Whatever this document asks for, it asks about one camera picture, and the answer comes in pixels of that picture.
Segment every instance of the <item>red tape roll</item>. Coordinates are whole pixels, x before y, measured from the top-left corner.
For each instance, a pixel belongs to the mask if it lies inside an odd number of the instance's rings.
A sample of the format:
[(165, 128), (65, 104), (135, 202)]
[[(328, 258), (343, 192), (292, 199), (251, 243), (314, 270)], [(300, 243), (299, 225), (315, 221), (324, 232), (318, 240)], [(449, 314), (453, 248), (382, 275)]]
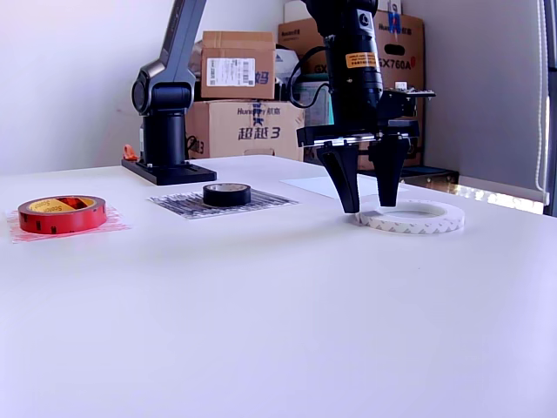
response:
[(79, 233), (106, 222), (106, 202), (91, 196), (59, 196), (19, 206), (19, 225), (27, 233)]

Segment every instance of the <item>white wall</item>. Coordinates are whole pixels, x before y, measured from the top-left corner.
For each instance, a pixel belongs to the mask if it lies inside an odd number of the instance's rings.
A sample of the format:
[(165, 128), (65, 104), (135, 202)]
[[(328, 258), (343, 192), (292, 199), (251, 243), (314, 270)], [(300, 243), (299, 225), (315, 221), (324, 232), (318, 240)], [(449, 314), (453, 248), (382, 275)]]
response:
[(426, 25), (426, 163), (534, 188), (536, 0), (405, 0)]
[[(0, 175), (117, 165), (138, 147), (130, 90), (160, 52), (172, 0), (5, 0)], [(270, 30), (283, 0), (207, 0), (202, 30)]]

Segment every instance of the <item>cable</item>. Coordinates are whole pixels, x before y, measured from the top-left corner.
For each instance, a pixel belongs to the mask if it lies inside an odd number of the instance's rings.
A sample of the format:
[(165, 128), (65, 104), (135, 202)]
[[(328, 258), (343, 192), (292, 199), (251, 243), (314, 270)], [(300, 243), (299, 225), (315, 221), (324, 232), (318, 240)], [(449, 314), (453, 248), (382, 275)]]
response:
[[(547, 68), (547, 60), (545, 51), (547, 51), (547, 35), (543, 30), (543, 24), (546, 22), (546, 9), (543, 0), (536, 0), (538, 8), (538, 47), (540, 53), (540, 102), (538, 103), (538, 157), (536, 160), (536, 188), (543, 192), (544, 204), (548, 204), (547, 200), (547, 158), (548, 147), (546, 135), (544, 134), (543, 124), (546, 120), (545, 114), (547, 108), (545, 106), (546, 96), (544, 95), (544, 71)], [(543, 159), (543, 185), (540, 184), (540, 170)]]
[(319, 92), (321, 91), (321, 89), (323, 87), (331, 88), (328, 83), (323, 83), (322, 85), (320, 85), (319, 88), (317, 89), (317, 91), (315, 92), (315, 96), (313, 97), (312, 103), (309, 104), (309, 105), (308, 104), (301, 104), (298, 100), (296, 100), (294, 98), (293, 88), (294, 88), (295, 83), (292, 81), (294, 79), (294, 76), (296, 76), (296, 73), (298, 72), (298, 70), (300, 68), (302, 68), (302, 65), (304, 65), (315, 54), (317, 54), (319, 52), (322, 52), (322, 51), (326, 51), (325, 46), (316, 46), (315, 48), (311, 48), (302, 57), (302, 59), (300, 59), (299, 62), (296, 64), (296, 66), (294, 67), (294, 70), (292, 71), (292, 75), (290, 76), (290, 79), (288, 80), (288, 85), (286, 86), (286, 89), (288, 91), (288, 100), (290, 101), (290, 103), (292, 103), (294, 106), (298, 107), (299, 109), (309, 109), (310, 107), (315, 105), (315, 102), (317, 102)]

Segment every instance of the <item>robotic arm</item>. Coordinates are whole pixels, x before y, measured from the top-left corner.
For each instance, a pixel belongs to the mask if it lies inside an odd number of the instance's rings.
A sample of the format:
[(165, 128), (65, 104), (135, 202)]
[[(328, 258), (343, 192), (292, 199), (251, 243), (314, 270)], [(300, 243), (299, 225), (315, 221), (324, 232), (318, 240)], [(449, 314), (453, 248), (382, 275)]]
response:
[(175, 0), (160, 57), (141, 67), (131, 100), (143, 117), (141, 159), (122, 165), (156, 185), (213, 181), (217, 174), (188, 162), (185, 111), (195, 76), (188, 69), (206, 0)]
[(415, 116), (416, 98), (434, 93), (384, 90), (373, 27), (378, 0), (304, 3), (324, 38), (334, 125), (299, 130), (299, 145), (323, 145), (318, 157), (331, 175), (345, 212), (356, 213), (359, 142), (369, 141), (381, 205), (396, 206), (409, 139), (419, 136), (419, 127), (415, 121), (394, 119)]

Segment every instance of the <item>black cable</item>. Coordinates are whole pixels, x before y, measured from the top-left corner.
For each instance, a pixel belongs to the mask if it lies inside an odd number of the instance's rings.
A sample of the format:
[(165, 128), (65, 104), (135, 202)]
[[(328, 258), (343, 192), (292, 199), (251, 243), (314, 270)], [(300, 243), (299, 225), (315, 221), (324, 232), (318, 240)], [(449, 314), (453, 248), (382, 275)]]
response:
[(292, 80), (296, 76), (296, 73), (298, 72), (299, 69), (302, 68), (302, 65), (304, 65), (311, 57), (313, 57), (317, 53), (320, 53), (321, 51), (326, 51), (326, 47), (325, 46), (316, 46), (315, 48), (311, 48), (302, 57), (302, 59), (300, 59), (299, 62), (296, 64), (296, 66), (294, 67), (294, 71), (292, 72), (292, 75), (290, 76), (290, 79), (288, 80), (288, 85), (286, 86), (286, 89), (288, 90), (288, 100), (290, 101), (290, 103), (292, 103), (294, 106), (298, 107), (299, 109), (309, 109), (310, 107), (315, 105), (315, 102), (317, 102), (319, 92), (321, 91), (321, 89), (323, 87), (331, 88), (328, 83), (323, 83), (322, 85), (320, 85), (319, 88), (317, 89), (316, 93), (315, 93), (315, 96), (313, 97), (312, 103), (309, 104), (309, 105), (301, 104), (298, 100), (296, 100), (294, 98), (293, 88), (294, 88), (295, 83), (293, 83)]

